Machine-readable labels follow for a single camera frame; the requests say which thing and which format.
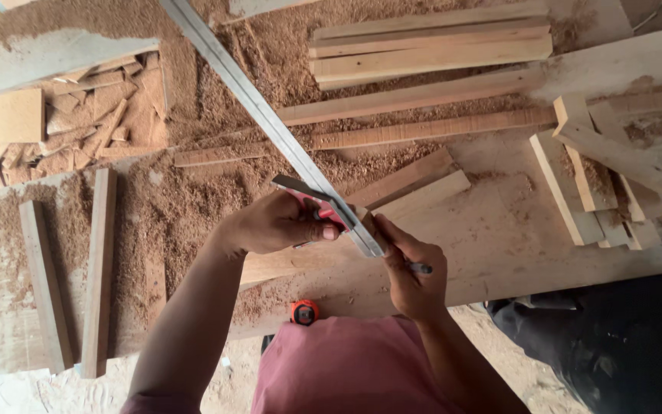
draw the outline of metal bar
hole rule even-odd
[[[168,16],[181,28],[196,47],[196,50],[215,70],[226,86],[236,96],[237,100],[246,108],[249,115],[259,124],[273,144],[284,155],[290,165],[298,172],[300,178],[308,186],[318,192],[333,197],[346,216],[354,224],[349,232],[354,244],[362,250],[367,257],[380,257],[384,254],[382,248],[374,240],[370,232],[362,225],[356,214],[344,202],[339,193],[333,188],[317,165],[313,163],[302,146],[295,139],[288,127],[282,123],[267,101],[262,97],[249,78],[239,68],[231,54],[226,51],[221,42],[211,32],[205,22],[190,6],[188,0],[161,0]]]

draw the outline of hand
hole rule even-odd
[[[224,219],[215,231],[227,254],[272,253],[305,242],[331,242],[339,236],[332,222],[303,215],[300,202],[276,191]]]
[[[390,242],[383,259],[390,275],[390,296],[397,310],[417,323],[449,317],[445,304],[448,264],[444,251],[410,236],[381,214],[374,216],[374,221]],[[405,258],[432,266],[433,273],[413,273]]]

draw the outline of person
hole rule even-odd
[[[199,412],[246,254],[339,237],[334,224],[302,217],[297,199],[278,191],[215,227],[149,334],[123,414]],[[390,241],[383,261],[405,317],[283,324],[261,357],[252,412],[529,412],[447,312],[441,248],[374,219]],[[413,274],[406,259],[433,272]]]

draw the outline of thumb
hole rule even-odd
[[[332,242],[338,239],[339,230],[331,222],[290,220],[288,223],[288,235],[294,245],[313,241]]]

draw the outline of fingernail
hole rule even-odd
[[[336,237],[336,231],[333,230],[331,227],[326,227],[324,229],[324,239],[326,240],[334,240]]]

